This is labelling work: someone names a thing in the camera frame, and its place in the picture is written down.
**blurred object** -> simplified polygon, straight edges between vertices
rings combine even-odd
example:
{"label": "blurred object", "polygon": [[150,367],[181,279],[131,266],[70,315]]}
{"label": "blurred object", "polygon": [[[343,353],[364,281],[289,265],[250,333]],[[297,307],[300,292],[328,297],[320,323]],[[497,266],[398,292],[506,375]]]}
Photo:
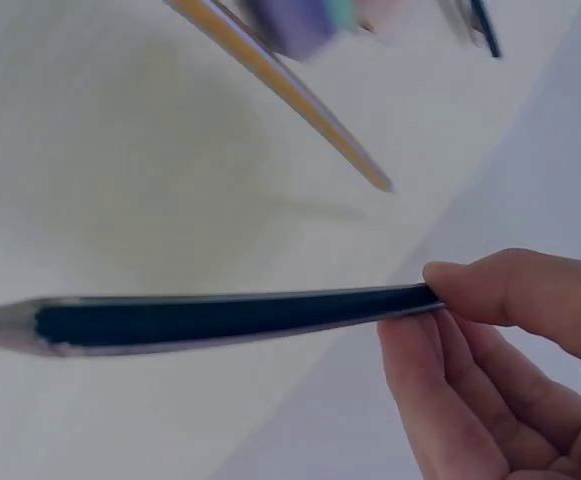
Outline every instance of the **blurred object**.
{"label": "blurred object", "polygon": [[244,0],[268,46],[306,61],[337,33],[326,0]]}
{"label": "blurred object", "polygon": [[478,47],[487,46],[494,58],[501,58],[501,48],[483,0],[470,0],[468,15],[472,40]]}
{"label": "blurred object", "polygon": [[324,0],[330,20],[337,30],[352,30],[358,26],[359,13],[355,0]]}
{"label": "blurred object", "polygon": [[[264,11],[272,18],[283,18],[283,12],[292,13],[293,25],[299,28],[299,18],[308,15],[307,3],[286,2],[286,0],[269,0]],[[280,3],[296,3],[303,9],[281,10]],[[323,135],[372,185],[383,191],[392,190],[392,182],[383,170],[372,160],[363,146],[339,122],[327,107],[306,87],[283,63],[281,63],[263,43],[261,38],[233,14],[228,8],[213,0],[170,0],[169,5],[186,17],[193,25],[212,38],[242,65],[254,73],[263,83],[288,103],[305,118],[321,135]],[[312,37],[299,40],[299,31],[293,31],[290,25],[274,30],[269,35],[279,35],[278,41],[289,51],[296,54],[307,54],[317,43],[324,42],[332,32],[325,10],[311,9],[310,12],[321,12],[323,23],[313,19]],[[318,25],[323,31],[317,32]]]}

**dark blue pencil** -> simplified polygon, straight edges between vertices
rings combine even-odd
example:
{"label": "dark blue pencil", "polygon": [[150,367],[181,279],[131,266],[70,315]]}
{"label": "dark blue pencil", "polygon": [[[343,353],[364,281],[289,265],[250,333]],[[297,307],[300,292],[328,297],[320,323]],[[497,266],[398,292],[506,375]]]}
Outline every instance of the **dark blue pencil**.
{"label": "dark blue pencil", "polygon": [[0,347],[130,355],[314,332],[440,308],[426,285],[204,297],[48,298],[0,307]]}
{"label": "dark blue pencil", "polygon": [[488,43],[488,48],[490,53],[494,58],[501,58],[501,48],[499,47],[499,41],[494,33],[494,28],[492,27],[492,22],[488,16],[488,12],[483,3],[483,0],[470,0],[472,5],[472,12],[479,22],[481,28],[483,29],[483,35]]}

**yellow pencil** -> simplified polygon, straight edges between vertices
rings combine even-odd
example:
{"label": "yellow pencil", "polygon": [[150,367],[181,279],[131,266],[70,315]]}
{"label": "yellow pencil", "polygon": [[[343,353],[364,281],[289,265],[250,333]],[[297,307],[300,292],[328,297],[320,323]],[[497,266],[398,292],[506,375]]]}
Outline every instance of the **yellow pencil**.
{"label": "yellow pencil", "polygon": [[214,0],[167,1],[303,116],[372,185],[392,191],[392,182],[363,146],[228,8]]}

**white table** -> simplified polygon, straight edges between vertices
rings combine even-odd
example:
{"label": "white table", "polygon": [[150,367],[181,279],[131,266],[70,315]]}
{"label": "white table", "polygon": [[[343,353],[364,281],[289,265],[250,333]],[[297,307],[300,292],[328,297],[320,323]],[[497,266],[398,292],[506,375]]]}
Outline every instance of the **white table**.
{"label": "white table", "polygon": [[[347,38],[295,65],[386,167],[389,196],[159,1],[0,2],[0,302],[384,283],[580,5],[495,3],[501,63],[429,1],[392,48]],[[0,479],[207,478],[338,335],[106,361],[0,352]]]}

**fingernail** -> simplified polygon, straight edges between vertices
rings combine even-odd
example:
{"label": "fingernail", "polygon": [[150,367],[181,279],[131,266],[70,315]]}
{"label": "fingernail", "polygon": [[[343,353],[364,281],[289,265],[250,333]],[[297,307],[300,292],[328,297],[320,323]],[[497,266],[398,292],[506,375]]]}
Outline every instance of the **fingernail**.
{"label": "fingernail", "polygon": [[451,276],[459,274],[465,265],[451,262],[430,262],[423,267],[423,276],[426,279],[439,276]]}

